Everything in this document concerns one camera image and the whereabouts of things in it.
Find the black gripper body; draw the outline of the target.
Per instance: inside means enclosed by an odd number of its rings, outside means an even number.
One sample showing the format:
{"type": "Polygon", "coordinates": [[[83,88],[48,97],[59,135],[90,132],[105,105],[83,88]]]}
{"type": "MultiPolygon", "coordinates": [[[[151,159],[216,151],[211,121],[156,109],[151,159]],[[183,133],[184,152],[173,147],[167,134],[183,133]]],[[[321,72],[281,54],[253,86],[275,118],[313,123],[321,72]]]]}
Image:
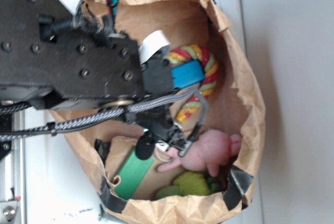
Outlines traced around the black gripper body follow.
{"type": "MultiPolygon", "coordinates": [[[[141,65],[144,90],[148,94],[146,102],[151,102],[167,95],[178,92],[174,88],[170,62],[161,54],[155,54],[141,65]]],[[[170,102],[165,102],[153,109],[133,112],[128,117],[128,123],[135,123],[144,128],[143,135],[139,138],[135,154],[141,160],[149,159],[157,143],[167,144],[167,147],[175,147],[177,154],[185,156],[193,143],[193,137],[187,139],[181,129],[174,123],[170,102]]]]}

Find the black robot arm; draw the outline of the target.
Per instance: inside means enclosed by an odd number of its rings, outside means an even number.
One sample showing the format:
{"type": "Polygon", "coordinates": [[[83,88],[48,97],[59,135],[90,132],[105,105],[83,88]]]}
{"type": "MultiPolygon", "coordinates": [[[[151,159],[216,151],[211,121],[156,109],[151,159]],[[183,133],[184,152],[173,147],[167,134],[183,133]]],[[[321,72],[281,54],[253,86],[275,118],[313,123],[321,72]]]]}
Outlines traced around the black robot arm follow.
{"type": "Polygon", "coordinates": [[[64,123],[1,132],[1,156],[16,138],[79,131],[120,117],[146,133],[136,148],[147,159],[165,142],[184,156],[195,134],[185,137],[169,106],[181,95],[166,58],[168,43],[151,50],[114,30],[114,16],[98,22],[92,12],[71,14],[59,0],[1,0],[1,114],[38,110],[99,109],[64,123]]]}

